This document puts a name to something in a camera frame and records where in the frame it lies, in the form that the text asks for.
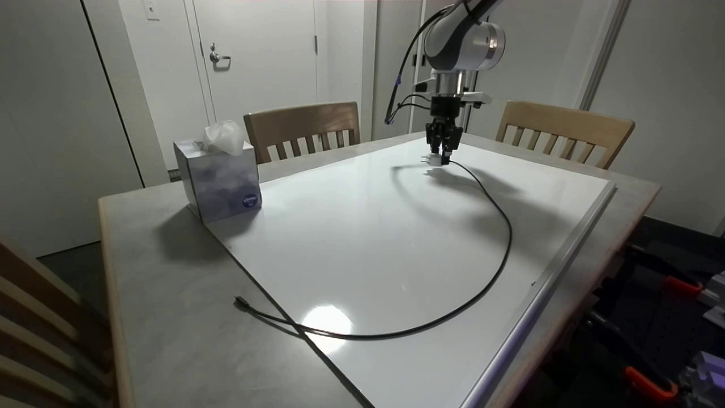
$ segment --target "white wall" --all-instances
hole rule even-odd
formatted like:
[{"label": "white wall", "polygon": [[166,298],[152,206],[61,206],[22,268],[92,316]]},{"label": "white wall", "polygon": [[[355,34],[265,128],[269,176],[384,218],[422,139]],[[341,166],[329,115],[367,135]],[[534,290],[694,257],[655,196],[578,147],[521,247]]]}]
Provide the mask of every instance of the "white wall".
[{"label": "white wall", "polygon": [[109,70],[114,94],[143,176],[143,186],[167,184],[161,144],[143,92],[133,50],[119,1],[87,1]]},{"label": "white wall", "polygon": [[635,118],[615,169],[661,184],[651,215],[717,232],[725,218],[725,1],[635,0],[592,111]]},{"label": "white wall", "polygon": [[184,0],[155,0],[160,19],[148,19],[146,0],[119,0],[146,99],[152,111],[166,168],[178,168],[175,139],[199,138],[206,107]]},{"label": "white wall", "polygon": [[362,94],[362,19],[365,0],[327,0],[329,99]]},{"label": "white wall", "polygon": [[[146,0],[121,0],[140,82],[155,118],[166,168],[178,168],[173,142],[199,138],[213,119],[197,74],[199,45],[189,30],[192,0],[155,0],[160,19],[148,19]],[[327,56],[319,99],[362,98],[362,14],[365,0],[317,0],[319,39]]]},{"label": "white wall", "polygon": [[506,30],[507,47],[495,70],[480,74],[491,103],[474,111],[469,130],[495,135],[512,99],[578,107],[596,64],[617,0],[507,0],[491,23]]},{"label": "white wall", "polygon": [[82,1],[0,1],[0,235],[27,254],[99,237],[98,196],[140,187]]},{"label": "white wall", "polygon": [[[375,138],[399,135],[409,130],[409,111],[399,111],[393,125],[386,125],[386,111],[403,51],[419,26],[422,0],[382,0],[377,26],[377,78],[375,78]],[[413,91],[413,68],[409,64],[397,99]]]}]

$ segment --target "table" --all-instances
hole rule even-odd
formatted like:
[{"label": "table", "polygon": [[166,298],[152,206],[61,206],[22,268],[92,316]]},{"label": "table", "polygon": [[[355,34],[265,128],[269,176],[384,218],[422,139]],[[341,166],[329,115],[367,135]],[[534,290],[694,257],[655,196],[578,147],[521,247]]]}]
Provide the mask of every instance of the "table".
[{"label": "table", "polygon": [[[277,179],[410,138],[422,135],[260,166],[260,179]],[[465,142],[530,155],[479,135],[467,135]],[[491,402],[510,400],[520,391],[657,192],[657,186],[624,173],[540,155],[537,161],[604,173],[618,190],[545,307],[534,325],[537,336],[529,336],[491,394]],[[247,277],[240,277],[225,248],[189,212],[180,184],[105,196],[99,211],[122,402],[365,402],[365,396],[306,341],[282,336],[232,307],[232,298],[242,294],[275,313],[275,303]]]}]

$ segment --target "wooden chair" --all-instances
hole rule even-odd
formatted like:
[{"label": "wooden chair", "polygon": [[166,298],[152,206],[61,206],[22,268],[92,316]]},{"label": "wooden chair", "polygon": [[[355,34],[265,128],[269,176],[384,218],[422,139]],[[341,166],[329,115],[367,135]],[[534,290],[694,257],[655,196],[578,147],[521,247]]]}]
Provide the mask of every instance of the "wooden chair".
[{"label": "wooden chair", "polygon": [[0,241],[0,405],[116,405],[106,319]]},{"label": "wooden chair", "polygon": [[278,158],[289,158],[286,144],[290,144],[293,155],[301,155],[305,147],[312,153],[317,150],[316,138],[323,150],[361,144],[355,102],[247,113],[246,127],[257,152],[257,163],[273,161],[269,147],[277,150]]},{"label": "wooden chair", "polygon": [[610,168],[632,128],[632,119],[549,103],[510,102],[504,111],[496,139],[567,161]]}]

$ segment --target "wire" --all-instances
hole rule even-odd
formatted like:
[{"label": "wire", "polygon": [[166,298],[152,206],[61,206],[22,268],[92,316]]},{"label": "wire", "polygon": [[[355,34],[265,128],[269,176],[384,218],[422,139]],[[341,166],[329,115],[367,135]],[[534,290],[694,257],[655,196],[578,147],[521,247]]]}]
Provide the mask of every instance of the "wire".
[{"label": "wire", "polygon": [[399,74],[395,77],[395,86],[393,86],[393,91],[389,91],[389,99],[387,99],[387,108],[386,108],[386,125],[389,125],[393,118],[395,118],[393,103],[395,103],[395,98],[397,98],[397,92],[399,92],[399,86],[402,86],[402,78],[403,78],[403,70],[405,70],[405,60],[409,60],[409,56],[410,56],[410,50],[413,50],[414,40],[427,31],[428,24],[433,24],[435,19],[439,19],[448,8],[435,10],[435,14],[413,34],[413,40],[410,40],[410,45],[409,45],[409,50],[405,50],[405,54],[403,54]]},{"label": "wire", "polygon": [[295,321],[293,316],[290,319],[283,319],[283,316],[277,316],[277,314],[267,314],[259,307],[255,307],[251,303],[247,303],[242,297],[235,297],[234,305],[238,305],[240,311],[259,316],[259,319],[273,319],[273,321],[278,321],[278,323],[290,323],[295,325],[298,331],[306,331],[306,333],[312,333],[312,336],[325,336],[325,338],[341,338],[341,340],[393,340],[393,338],[403,338],[403,336],[413,336],[413,333],[422,333],[422,331],[428,331],[437,323],[445,323],[448,321],[451,316],[460,314],[463,311],[472,307],[479,298],[483,298],[491,288],[495,282],[499,281],[502,272],[506,269],[507,264],[507,257],[512,254],[512,245],[514,245],[514,227],[510,221],[510,218],[506,215],[506,211],[499,206],[499,201],[490,195],[490,190],[483,186],[483,181],[463,163],[457,161],[451,161],[453,166],[463,168],[480,187],[480,192],[495,204],[495,209],[502,212],[504,221],[506,221],[506,228],[507,228],[507,237],[506,237],[506,248],[504,248],[504,256],[502,256],[502,263],[495,272],[495,277],[472,297],[467,298],[465,303],[460,303],[457,307],[427,321],[427,323],[419,323],[419,325],[410,325],[410,328],[402,328],[402,331],[386,331],[386,333],[338,333],[338,331],[327,331],[327,328],[317,328],[317,325],[306,325],[306,323],[299,323]]}]

